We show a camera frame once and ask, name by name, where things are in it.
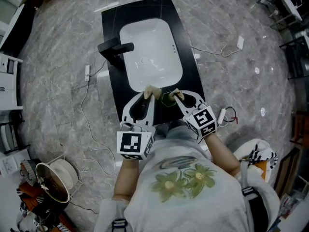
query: black strap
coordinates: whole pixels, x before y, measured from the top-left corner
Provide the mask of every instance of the black strap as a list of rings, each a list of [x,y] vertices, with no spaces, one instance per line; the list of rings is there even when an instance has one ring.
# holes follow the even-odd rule
[[[266,232],[268,228],[268,215],[260,193],[253,187],[243,188],[242,194],[250,204],[254,231]]]
[[[124,229],[126,232],[127,221],[124,218],[116,219],[112,222],[112,232],[117,229]]]

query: marble floor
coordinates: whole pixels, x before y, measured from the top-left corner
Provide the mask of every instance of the marble floor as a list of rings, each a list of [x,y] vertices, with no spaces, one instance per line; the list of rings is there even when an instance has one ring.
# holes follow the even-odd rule
[[[85,65],[98,70],[104,58],[97,45],[103,42],[100,13],[96,9],[133,0],[52,0],[36,13],[31,35],[20,58],[21,98],[25,123],[21,134],[31,144],[30,154],[42,161],[65,153],[76,158],[93,158],[107,172],[113,162],[107,150],[91,140],[80,103],[86,92]],[[287,63],[279,45],[278,32],[254,0],[173,0],[188,40],[197,48],[225,53],[235,50],[238,36],[245,39],[244,49],[227,58],[199,52],[197,60],[207,103],[215,114],[233,106],[238,124],[219,128],[219,137],[227,144],[251,133],[267,140],[282,158],[290,149],[291,112],[295,105],[294,85],[287,80]],[[115,153],[119,120],[105,65],[90,78],[83,110],[90,121],[93,136]],[[85,185],[72,202],[99,212],[100,200],[112,196],[117,172],[107,176],[96,163],[77,161]],[[278,168],[270,183],[274,184]],[[71,204],[68,216],[80,231],[92,231],[97,215]]]

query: white t-shirt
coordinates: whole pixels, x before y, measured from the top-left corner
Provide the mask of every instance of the white t-shirt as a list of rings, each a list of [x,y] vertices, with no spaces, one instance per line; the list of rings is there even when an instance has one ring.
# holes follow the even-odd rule
[[[112,231],[112,222],[119,218],[127,220],[128,232],[249,230],[238,180],[208,160],[198,144],[156,141],[140,168],[130,203],[102,201],[95,232]],[[275,191],[256,171],[248,170],[247,178],[249,185],[265,192],[264,202],[273,200],[267,212],[269,221],[274,221],[279,210]]]

